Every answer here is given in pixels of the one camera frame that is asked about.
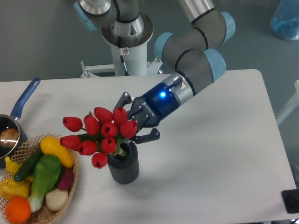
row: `blue pan handle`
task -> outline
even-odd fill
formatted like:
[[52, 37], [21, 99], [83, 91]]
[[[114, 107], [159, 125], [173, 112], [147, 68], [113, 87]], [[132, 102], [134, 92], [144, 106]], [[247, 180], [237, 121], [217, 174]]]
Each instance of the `blue pan handle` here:
[[34, 78], [32, 79], [31, 83], [28, 85], [28, 87], [25, 89], [25, 91], [22, 93], [18, 101], [15, 103], [13, 110], [11, 111], [10, 115], [21, 118], [23, 107], [31, 94], [34, 92], [34, 90], [37, 88], [39, 83], [41, 82], [40, 78]]

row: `artificial vegetable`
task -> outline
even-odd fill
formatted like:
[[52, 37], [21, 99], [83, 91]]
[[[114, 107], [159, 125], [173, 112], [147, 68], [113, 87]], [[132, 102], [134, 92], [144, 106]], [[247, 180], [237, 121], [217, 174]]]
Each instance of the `artificial vegetable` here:
[[[19, 163], [11, 161], [9, 156], [5, 157], [4, 160], [5, 160], [5, 163], [6, 163], [6, 170], [9, 173], [11, 173], [12, 175], [15, 175], [16, 172], [18, 171], [18, 169], [21, 167], [21, 165]], [[32, 181], [33, 181], [32, 175], [29, 175], [25, 180], [32, 183]]]
[[61, 172], [60, 160], [55, 155], [44, 155], [38, 161], [33, 171], [34, 181], [31, 185], [31, 195], [28, 198], [32, 212], [41, 208], [45, 195], [57, 183]]
[[10, 201], [16, 196], [28, 198], [30, 183], [28, 181], [15, 182], [13, 178], [6, 178], [0, 182], [0, 195]]
[[49, 209], [53, 211], [59, 211], [62, 209], [64, 204], [69, 197], [67, 190], [55, 189], [46, 194], [46, 203]]
[[30, 204], [24, 197], [14, 197], [6, 204], [4, 214], [9, 223], [24, 223], [31, 215]]
[[57, 187], [60, 190], [67, 190], [74, 183], [74, 179], [73, 170], [70, 168], [63, 168]]
[[36, 149], [20, 166], [14, 175], [14, 181], [23, 181], [33, 173], [34, 167], [43, 156], [40, 148]]
[[60, 141], [52, 136], [44, 137], [41, 140], [41, 149], [45, 155], [53, 154], [57, 156], [64, 167], [71, 168], [74, 159], [70, 151], [60, 145]]

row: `saucepan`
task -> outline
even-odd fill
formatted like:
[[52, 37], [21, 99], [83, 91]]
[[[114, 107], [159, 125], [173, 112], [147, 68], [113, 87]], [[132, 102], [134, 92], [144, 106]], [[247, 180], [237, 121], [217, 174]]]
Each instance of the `saucepan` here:
[[31, 94], [40, 83], [40, 78], [34, 78], [15, 103], [9, 115], [0, 114], [0, 168], [4, 168], [5, 157], [11, 157], [23, 142], [28, 140], [27, 135], [21, 129], [18, 119], [21, 118], [23, 107]]

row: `green cucumber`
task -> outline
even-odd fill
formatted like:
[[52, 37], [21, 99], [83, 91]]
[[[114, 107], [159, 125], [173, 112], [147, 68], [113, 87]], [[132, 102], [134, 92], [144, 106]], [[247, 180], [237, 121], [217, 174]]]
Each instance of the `green cucumber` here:
[[14, 181], [23, 181], [25, 180], [30, 174], [33, 173], [34, 167], [36, 166], [37, 162], [43, 157], [44, 154], [39, 147], [35, 152], [33, 152], [20, 166], [18, 171], [14, 175]]

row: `yellow bell pepper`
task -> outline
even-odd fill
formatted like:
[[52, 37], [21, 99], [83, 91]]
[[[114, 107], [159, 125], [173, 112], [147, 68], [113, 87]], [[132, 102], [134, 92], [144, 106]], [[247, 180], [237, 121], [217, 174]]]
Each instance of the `yellow bell pepper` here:
[[28, 198], [30, 183], [28, 181], [15, 182], [13, 178], [7, 178], [0, 182], [0, 195], [5, 200], [11, 200], [16, 196]]
[[[21, 166], [19, 163], [11, 161], [10, 158], [9, 158], [9, 156], [5, 157], [5, 163], [6, 163], [6, 170], [9, 173], [11, 173], [12, 175], [15, 175], [16, 172], [18, 171], [18, 169]], [[32, 181], [33, 181], [32, 175], [28, 176], [25, 180], [29, 181], [30, 183], [32, 183]]]

